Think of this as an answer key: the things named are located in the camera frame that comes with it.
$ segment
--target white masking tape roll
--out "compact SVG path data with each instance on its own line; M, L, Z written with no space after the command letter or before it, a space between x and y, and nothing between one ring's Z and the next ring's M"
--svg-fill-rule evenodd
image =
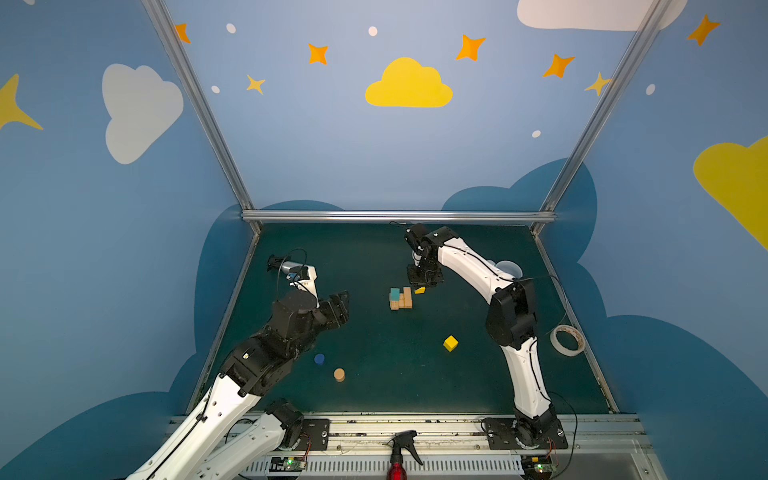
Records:
M576 350L567 349L558 341L558 332L566 332L576 339L578 348ZM552 341L552 346L555 350L559 351L566 356L576 356L581 352L584 352L584 348L587 346L587 340L581 335L581 332L576 330L570 325L558 325L552 330L552 334L549 336Z

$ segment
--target green table surface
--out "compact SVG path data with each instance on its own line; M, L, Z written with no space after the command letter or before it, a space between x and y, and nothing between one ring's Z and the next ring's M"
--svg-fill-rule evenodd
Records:
M486 259L512 260L524 276L541 276L535 288L539 360L547 389L564 396L577 413L608 413L584 355L563 356L543 335L562 319L564 309L528 228L452 229ZM403 234L402 228L385 224L267 224L213 372L236 344L270 318L277 277L266 271L270 254L282 256L302 247L309 254L308 264L317 269L321 298L349 291L350 319L341 329L321 333L316 347L294 363L293 371L259 406L283 397L304 412L513 413L514 392L504 355L485 331L488 305L460 276L443 267L445 282L414 295L412 310L389 309L389 289L408 286L406 265L412 259ZM293 259L302 257L299 252ZM280 295L289 288L281 278ZM453 352L442 345L449 335L458 340ZM314 363L317 353L326 357L322 366ZM337 368L346 372L343 382L333 378ZM552 400L558 412L571 413L558 397Z

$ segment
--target red bottle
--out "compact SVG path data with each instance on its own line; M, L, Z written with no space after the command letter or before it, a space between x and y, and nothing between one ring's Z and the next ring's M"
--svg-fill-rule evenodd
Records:
M419 454L416 453L416 446L413 444L413 439L416 437L416 430L408 430L407 432L400 432L392 437L392 455L389 456L389 471L386 473L387 480L406 480L408 474L402 467L402 449L407 449L413 455L413 458L419 463L424 465L424 462L419 458Z

